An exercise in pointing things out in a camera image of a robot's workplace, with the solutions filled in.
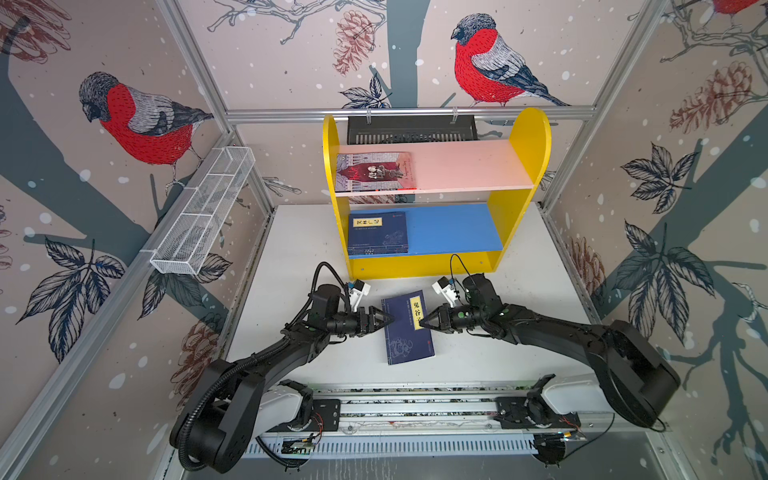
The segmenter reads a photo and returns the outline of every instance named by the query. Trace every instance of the blue shelf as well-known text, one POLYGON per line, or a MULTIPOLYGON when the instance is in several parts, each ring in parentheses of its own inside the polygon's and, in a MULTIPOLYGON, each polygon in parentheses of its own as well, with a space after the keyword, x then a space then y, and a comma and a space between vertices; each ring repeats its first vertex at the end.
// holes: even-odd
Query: blue shelf
POLYGON ((354 214, 405 212, 408 253, 350 255, 350 259, 492 252, 504 248, 487 204, 353 210, 354 214))

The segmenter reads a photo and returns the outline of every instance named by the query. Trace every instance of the book cover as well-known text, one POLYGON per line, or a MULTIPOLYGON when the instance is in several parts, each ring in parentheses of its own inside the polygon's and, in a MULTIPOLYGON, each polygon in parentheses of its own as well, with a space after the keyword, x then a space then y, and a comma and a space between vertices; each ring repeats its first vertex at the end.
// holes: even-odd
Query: book cover
POLYGON ((341 154, 336 158, 336 191, 366 192, 416 188, 408 152, 341 154))
POLYGON ((408 253, 406 213, 349 215, 346 249, 349 255, 408 253))
POLYGON ((382 300, 382 310, 395 317, 394 322, 384 327, 390 365, 435 356, 432 331, 419 325, 419 320, 426 315, 421 290, 382 300))

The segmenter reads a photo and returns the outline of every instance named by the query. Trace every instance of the pink shelf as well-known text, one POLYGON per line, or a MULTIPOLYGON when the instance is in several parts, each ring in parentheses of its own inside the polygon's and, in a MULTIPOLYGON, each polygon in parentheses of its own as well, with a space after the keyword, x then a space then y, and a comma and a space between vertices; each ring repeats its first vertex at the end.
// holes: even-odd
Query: pink shelf
MULTIPOLYGON (((447 141, 419 144, 340 145, 340 154, 410 152, 419 188, 388 190, 391 194, 437 194, 487 190, 524 190, 533 182, 508 140, 447 141)), ((337 197, 386 194, 336 192, 337 197)))

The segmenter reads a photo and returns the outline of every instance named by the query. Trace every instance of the blue book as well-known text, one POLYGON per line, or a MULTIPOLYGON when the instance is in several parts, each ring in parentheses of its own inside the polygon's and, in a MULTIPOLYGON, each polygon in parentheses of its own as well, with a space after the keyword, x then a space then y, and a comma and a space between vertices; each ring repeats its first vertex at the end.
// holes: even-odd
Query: blue book
POLYGON ((349 215, 349 255, 408 253, 405 212, 349 215))
POLYGON ((394 322, 384 327, 390 365, 435 356, 432 331, 419 325, 426 315, 421 290, 382 300, 382 310, 395 317, 394 322))

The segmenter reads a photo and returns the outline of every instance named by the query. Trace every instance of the shelf board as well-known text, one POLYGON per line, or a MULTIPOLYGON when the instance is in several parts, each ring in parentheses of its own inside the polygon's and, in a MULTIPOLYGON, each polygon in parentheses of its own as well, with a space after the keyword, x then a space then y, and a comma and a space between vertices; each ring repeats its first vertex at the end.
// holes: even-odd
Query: shelf board
POLYGON ((412 155, 413 177, 419 188, 336 192, 336 196, 365 197, 534 188, 515 149, 507 140, 339 146, 340 154, 406 151, 412 155))
POLYGON ((354 213, 362 212, 371 215, 405 212, 408 253, 350 255, 351 260, 488 252, 504 248, 487 204, 394 207, 356 210, 354 213))

